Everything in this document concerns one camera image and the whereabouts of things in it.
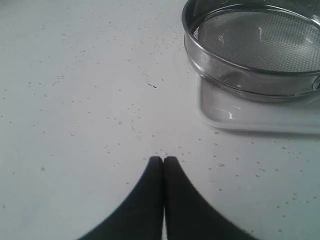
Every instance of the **sieve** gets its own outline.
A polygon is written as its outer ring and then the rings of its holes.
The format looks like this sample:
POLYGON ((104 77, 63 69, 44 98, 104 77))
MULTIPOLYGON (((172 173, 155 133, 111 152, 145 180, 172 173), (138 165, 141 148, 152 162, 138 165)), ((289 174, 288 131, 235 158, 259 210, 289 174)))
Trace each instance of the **sieve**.
POLYGON ((189 0, 184 46, 195 70, 251 100, 320 90, 319 0, 189 0))

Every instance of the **white countertop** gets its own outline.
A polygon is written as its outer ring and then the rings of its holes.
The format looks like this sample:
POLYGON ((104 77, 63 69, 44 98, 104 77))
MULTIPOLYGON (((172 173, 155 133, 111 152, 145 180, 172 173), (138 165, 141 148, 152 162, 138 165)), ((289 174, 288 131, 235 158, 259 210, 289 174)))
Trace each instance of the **white countertop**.
POLYGON ((153 155, 255 237, 318 238, 320 138, 207 125, 184 3, 0 2, 0 239, 82 236, 153 155))

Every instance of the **white tray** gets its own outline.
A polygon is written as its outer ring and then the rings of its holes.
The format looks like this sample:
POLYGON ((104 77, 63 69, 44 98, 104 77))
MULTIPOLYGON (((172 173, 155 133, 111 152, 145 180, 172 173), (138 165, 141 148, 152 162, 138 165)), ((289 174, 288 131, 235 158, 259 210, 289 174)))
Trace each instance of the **white tray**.
POLYGON ((226 93, 200 78, 200 109, 212 126, 226 130, 320 134, 320 96, 260 103, 226 93))

